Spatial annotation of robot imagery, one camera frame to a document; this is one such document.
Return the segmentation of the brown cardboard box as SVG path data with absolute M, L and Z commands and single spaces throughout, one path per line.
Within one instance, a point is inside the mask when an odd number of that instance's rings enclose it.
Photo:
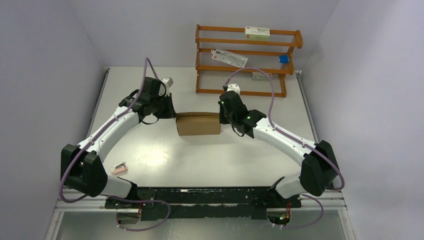
M 221 133 L 221 123 L 217 112 L 180 112 L 176 114 L 175 123 L 180 137 Z

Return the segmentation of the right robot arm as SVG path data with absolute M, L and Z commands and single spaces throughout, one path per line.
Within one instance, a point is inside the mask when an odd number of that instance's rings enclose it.
M 264 113 L 247 109 L 233 90 L 221 94 L 218 105 L 221 124 L 230 124 L 241 137 L 249 136 L 273 146 L 300 166 L 298 173 L 283 176 L 272 186 L 275 190 L 269 199 L 275 207 L 282 207 L 295 195 L 309 193 L 319 197 L 331 189 L 340 170 L 329 142 L 316 143 L 280 128 Z

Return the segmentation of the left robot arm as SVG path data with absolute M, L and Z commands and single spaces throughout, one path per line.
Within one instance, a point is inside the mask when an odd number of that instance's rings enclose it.
M 121 138 L 143 123 L 145 117 L 176 117 L 170 91 L 173 83 L 170 77 L 146 77 L 142 88 L 126 96 L 92 135 L 77 145 L 67 144 L 61 150 L 61 183 L 84 196 L 114 196 L 124 207 L 134 207 L 139 200 L 138 186 L 107 173 L 103 162 Z

